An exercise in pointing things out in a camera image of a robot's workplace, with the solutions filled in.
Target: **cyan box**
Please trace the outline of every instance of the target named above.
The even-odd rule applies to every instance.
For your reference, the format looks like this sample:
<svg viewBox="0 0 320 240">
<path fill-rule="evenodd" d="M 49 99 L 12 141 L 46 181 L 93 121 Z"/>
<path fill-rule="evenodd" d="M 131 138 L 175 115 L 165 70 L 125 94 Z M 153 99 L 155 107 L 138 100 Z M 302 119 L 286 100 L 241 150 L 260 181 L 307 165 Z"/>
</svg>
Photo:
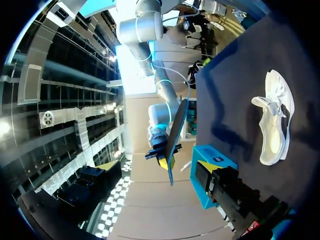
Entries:
<svg viewBox="0 0 320 240">
<path fill-rule="evenodd" d="M 201 202 L 204 209 L 209 209 L 216 207 L 218 203 L 213 203 L 208 197 L 206 191 L 201 186 L 200 182 L 196 178 L 196 166 L 198 161 L 203 161 L 208 164 L 216 165 L 220 168 L 232 167 L 234 169 L 238 168 L 231 159 L 223 155 L 217 149 L 210 145 L 194 146 L 192 153 L 192 162 L 190 169 L 190 181 L 193 185 L 194 191 Z"/>
</svg>

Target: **white sneaker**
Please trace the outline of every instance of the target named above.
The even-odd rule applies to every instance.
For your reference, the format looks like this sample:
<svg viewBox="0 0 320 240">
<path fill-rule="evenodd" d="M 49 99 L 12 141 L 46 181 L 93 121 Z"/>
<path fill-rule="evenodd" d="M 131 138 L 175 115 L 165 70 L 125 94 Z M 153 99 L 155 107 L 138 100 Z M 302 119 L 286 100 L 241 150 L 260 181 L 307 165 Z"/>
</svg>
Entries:
<svg viewBox="0 0 320 240">
<path fill-rule="evenodd" d="M 254 97 L 251 102 L 263 110 L 259 123 L 263 135 L 260 161 L 270 166 L 287 157 L 295 104 L 287 82 L 275 70 L 266 74 L 265 96 Z"/>
</svg>

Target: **dark blue table surface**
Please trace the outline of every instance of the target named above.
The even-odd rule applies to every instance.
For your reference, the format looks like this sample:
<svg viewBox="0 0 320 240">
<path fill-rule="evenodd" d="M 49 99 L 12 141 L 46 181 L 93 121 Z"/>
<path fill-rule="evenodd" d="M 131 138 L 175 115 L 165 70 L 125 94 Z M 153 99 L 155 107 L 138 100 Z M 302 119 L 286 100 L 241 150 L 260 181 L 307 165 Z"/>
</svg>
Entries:
<svg viewBox="0 0 320 240">
<path fill-rule="evenodd" d="M 295 113 L 285 160 L 260 163 L 262 109 L 267 71 L 277 70 L 293 94 Z M 210 144 L 238 164 L 243 182 L 298 208 L 320 161 L 320 85 L 316 68 L 285 19 L 266 16 L 218 54 L 196 76 L 197 145 Z"/>
</svg>

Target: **checkered floor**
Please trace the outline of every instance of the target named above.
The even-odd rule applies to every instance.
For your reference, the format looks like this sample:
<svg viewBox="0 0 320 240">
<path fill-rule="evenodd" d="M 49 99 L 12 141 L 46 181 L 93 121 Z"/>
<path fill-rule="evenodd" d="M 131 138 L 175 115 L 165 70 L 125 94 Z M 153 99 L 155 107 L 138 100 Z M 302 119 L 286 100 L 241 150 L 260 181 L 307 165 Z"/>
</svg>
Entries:
<svg viewBox="0 0 320 240">
<path fill-rule="evenodd" d="M 110 197 L 107 199 L 103 206 L 103 212 L 99 216 L 99 221 L 95 231 L 95 235 L 99 238 L 107 239 L 109 234 L 113 230 L 113 226 L 118 219 L 118 215 L 121 212 L 123 205 L 125 204 L 125 198 L 131 184 L 131 164 L 132 160 L 127 160 L 121 167 L 122 178 L 115 185 L 111 191 Z"/>
</svg>

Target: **cable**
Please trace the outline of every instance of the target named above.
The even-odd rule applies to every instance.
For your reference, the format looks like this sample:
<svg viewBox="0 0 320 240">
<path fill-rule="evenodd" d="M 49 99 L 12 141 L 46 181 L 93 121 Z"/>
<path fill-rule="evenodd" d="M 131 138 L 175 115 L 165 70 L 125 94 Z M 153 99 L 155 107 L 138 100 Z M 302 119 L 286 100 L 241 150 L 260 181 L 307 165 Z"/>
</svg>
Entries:
<svg viewBox="0 0 320 240">
<path fill-rule="evenodd" d="M 194 16 L 197 16 L 200 14 L 200 11 L 198 8 L 196 8 L 195 6 L 189 4 L 189 3 L 184 3 L 185 5 L 188 5 L 189 7 L 192 7 L 193 9 L 196 10 L 196 13 L 195 14 L 189 14 L 189 15 L 182 15 L 182 16 L 174 16 L 174 17 L 170 17 L 164 21 L 162 21 L 162 23 L 166 22 L 166 21 L 169 21 L 169 20 L 172 20 L 172 19 L 178 19 L 178 18 L 187 18 L 187 17 L 194 17 Z"/>
</svg>

